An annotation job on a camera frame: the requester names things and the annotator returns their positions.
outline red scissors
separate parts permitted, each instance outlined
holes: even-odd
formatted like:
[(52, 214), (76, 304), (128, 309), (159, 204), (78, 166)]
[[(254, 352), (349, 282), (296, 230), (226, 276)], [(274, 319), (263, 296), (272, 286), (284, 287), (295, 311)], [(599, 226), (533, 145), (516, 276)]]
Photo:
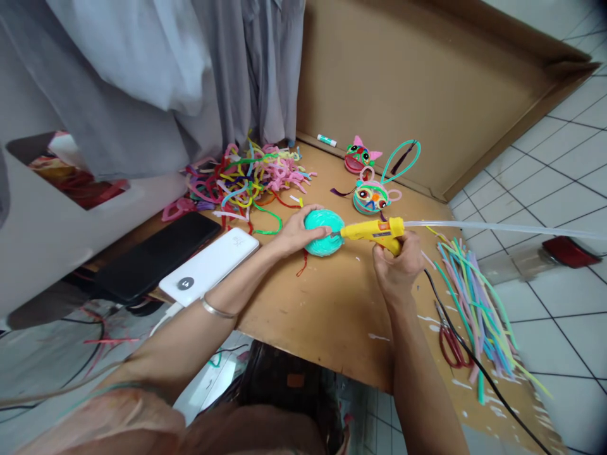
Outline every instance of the red scissors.
[[(439, 331), (438, 341), (441, 345), (443, 357), (452, 368), (471, 367), (472, 359), (470, 359), (470, 356), (468, 356), (468, 361), (464, 362), (459, 342), (457, 341), (455, 334), (451, 330), (451, 327), (449, 327), (449, 324), (447, 324), (447, 320), (445, 319), (445, 315), (443, 314), (443, 309), (438, 306), (436, 300), (434, 301), (434, 305), (436, 306), (436, 311), (438, 312), (438, 315), (441, 318), (441, 329)], [(447, 350), (445, 348), (445, 340), (449, 345), (449, 349), (451, 350), (451, 354), (453, 355), (455, 361), (452, 360), (451, 357), (449, 357), (449, 355), (447, 354)]]

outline glue gun cord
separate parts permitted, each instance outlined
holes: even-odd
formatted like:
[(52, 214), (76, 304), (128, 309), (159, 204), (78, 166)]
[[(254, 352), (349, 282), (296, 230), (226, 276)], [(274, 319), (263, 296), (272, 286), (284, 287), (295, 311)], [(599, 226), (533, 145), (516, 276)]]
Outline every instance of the glue gun cord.
[(451, 318), (449, 318), (449, 315), (447, 314), (447, 310), (445, 309), (445, 306), (443, 305), (443, 302), (441, 301), (441, 298), (438, 296), (438, 292), (436, 291), (436, 288), (434, 287), (434, 281), (432, 280), (432, 277), (430, 276), (430, 272), (428, 272), (428, 269), (424, 269), (424, 272), (426, 273), (426, 276), (428, 277), (428, 280), (430, 281), (430, 285), (432, 286), (434, 295), (436, 296), (436, 299), (438, 300), (439, 305), (441, 305), (441, 308), (443, 309), (443, 314), (445, 315), (445, 318), (447, 319), (447, 322), (449, 324), (451, 331), (454, 333), (455, 337), (457, 338), (457, 341), (460, 342), (460, 344), (462, 345), (464, 350), (468, 353), (468, 355), (470, 356), (472, 361), (479, 367), (479, 369), (481, 370), (482, 374), (484, 374), (485, 378), (487, 379), (487, 382), (489, 382), (489, 385), (491, 386), (491, 388), (493, 389), (495, 394), (498, 396), (498, 398), (504, 404), (504, 407), (514, 417), (514, 420), (516, 420), (518, 422), (518, 424), (523, 428), (523, 430), (525, 430), (527, 432), (527, 434), (529, 434), (529, 436), (531, 436), (531, 439), (533, 439), (546, 454), (551, 455), (551, 453), (548, 451), (546, 446), (544, 444), (542, 444), (542, 442), (537, 438), (537, 436), (535, 436), (531, 432), (531, 430), (529, 430), (529, 428), (527, 428), (527, 425), (525, 425), (523, 423), (523, 421), (517, 416), (516, 412), (514, 412), (514, 410), (512, 410), (512, 408), (510, 407), (510, 405), (508, 404), (506, 399), (500, 393), (500, 390), (498, 389), (497, 385), (495, 385), (495, 383), (489, 376), (489, 373), (487, 373), (487, 370), (485, 370), (485, 368), (481, 365), (479, 360), (474, 356), (474, 354), (472, 353), (470, 348), (466, 345), (463, 338), (455, 330), (455, 327), (453, 326), (453, 323), (451, 322)]

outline cardboard box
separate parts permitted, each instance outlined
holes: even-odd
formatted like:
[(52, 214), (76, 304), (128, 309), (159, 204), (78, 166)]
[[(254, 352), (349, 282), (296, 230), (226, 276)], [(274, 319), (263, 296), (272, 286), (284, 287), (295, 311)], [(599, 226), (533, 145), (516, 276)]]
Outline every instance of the cardboard box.
[(343, 156), (359, 135), (377, 169), (416, 139), (398, 181), (440, 200), (599, 66), (481, 0), (308, 0), (303, 36), (298, 137)]

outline table surface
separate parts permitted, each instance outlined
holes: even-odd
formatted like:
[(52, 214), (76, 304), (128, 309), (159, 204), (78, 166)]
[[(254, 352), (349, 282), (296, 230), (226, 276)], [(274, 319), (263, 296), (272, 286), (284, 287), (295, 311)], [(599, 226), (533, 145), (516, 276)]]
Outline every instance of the table surface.
[[(330, 192), (331, 188), (336, 188), (346, 193), (355, 186), (357, 176), (345, 169), (342, 159), (304, 143), (297, 145), (303, 155), (301, 164), (307, 172), (317, 172), (318, 176), (313, 177), (311, 186), (305, 186), (307, 194), (302, 194), (296, 188), (282, 191), (280, 195), (284, 201), (294, 204), (289, 195), (295, 195), (302, 197), (304, 203), (322, 204), (338, 213), (346, 224), (372, 219), (355, 210), (351, 196), (341, 198)], [(400, 216), (407, 221), (453, 219), (449, 207), (441, 202), (398, 183), (388, 183), (387, 187), (401, 190), (403, 197), (384, 210), (386, 217)], [(293, 213), (293, 209), (282, 206), (278, 201), (264, 208), (284, 221)], [(277, 227), (275, 218), (259, 210), (252, 211), (251, 220), (256, 229), (271, 231)], [(243, 222), (235, 221), (231, 224), (247, 230)], [(99, 269), (163, 226), (160, 215), (155, 215), (96, 256), (87, 267), (91, 270)], [(413, 230), (421, 237), (423, 251), (431, 260), (439, 262), (435, 236), (424, 227)], [(460, 230), (456, 228), (440, 231), (449, 238), (461, 236)], [(271, 240), (270, 236), (261, 234), (255, 234), (255, 237), (262, 244)], [(268, 273), (253, 295), (250, 305), (240, 317), (238, 330), (283, 351), (392, 393), (391, 342), (372, 337), (391, 339), (388, 313), (373, 270), (373, 245), (366, 240), (346, 240), (345, 245), (330, 257), (309, 256), (307, 268), (300, 277), (296, 274), (304, 265), (302, 253), (281, 261)], [(432, 270), (429, 265), (428, 267), (456, 328), (461, 330), (462, 336), (468, 341), (445, 282), (438, 271)], [(477, 386), (468, 382), (470, 370), (452, 369), (445, 362), (436, 332), (436, 298), (425, 274), (421, 274), (415, 282), (413, 294), (417, 302), (419, 322), (460, 421), (477, 430), (538, 451), (537, 445), (508, 414), (487, 383), (485, 397), (488, 402), (482, 406), (477, 400)], [(167, 300), (167, 296), (159, 289), (154, 295)], [(529, 381), (520, 374), (515, 380), (497, 378), (493, 364), (486, 357), (483, 365), (497, 379), (498, 387), (510, 406), (518, 411), (519, 417), (544, 444), (565, 451), (559, 442), (560, 436), (546, 427), (551, 427), (547, 421), (548, 415)]]

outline glue stick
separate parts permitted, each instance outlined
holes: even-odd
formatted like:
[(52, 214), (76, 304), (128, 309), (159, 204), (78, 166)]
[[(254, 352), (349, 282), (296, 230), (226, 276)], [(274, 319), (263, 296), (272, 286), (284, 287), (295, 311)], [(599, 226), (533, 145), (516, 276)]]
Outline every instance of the glue stick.
[(337, 145), (337, 141), (336, 141), (336, 140), (333, 140), (333, 139), (331, 139), (331, 138), (328, 138), (327, 136), (318, 135), (318, 136), (316, 136), (316, 138), (317, 138), (319, 141), (324, 142), (325, 144), (328, 144), (328, 145), (330, 145), (330, 146), (332, 146), (332, 147), (335, 147), (335, 146)]

